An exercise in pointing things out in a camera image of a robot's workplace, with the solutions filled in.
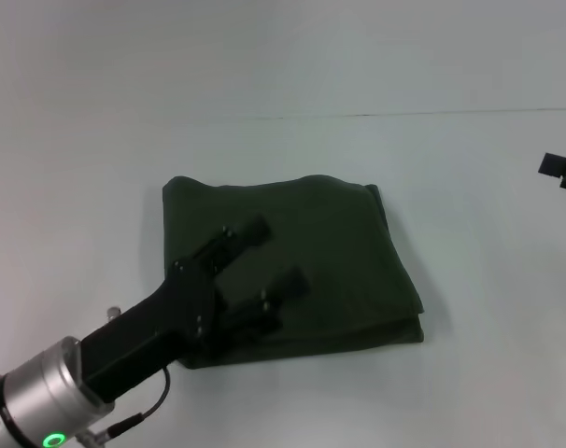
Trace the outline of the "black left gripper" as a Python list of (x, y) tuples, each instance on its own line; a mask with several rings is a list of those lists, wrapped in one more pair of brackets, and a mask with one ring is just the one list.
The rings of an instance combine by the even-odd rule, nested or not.
[(271, 236), (265, 218), (256, 216), (223, 226), (193, 259), (176, 261), (154, 293), (81, 341), (83, 384), (112, 403), (175, 360), (255, 343), (279, 330), (283, 305), (310, 292), (300, 268), (226, 310), (216, 285), (225, 268)]

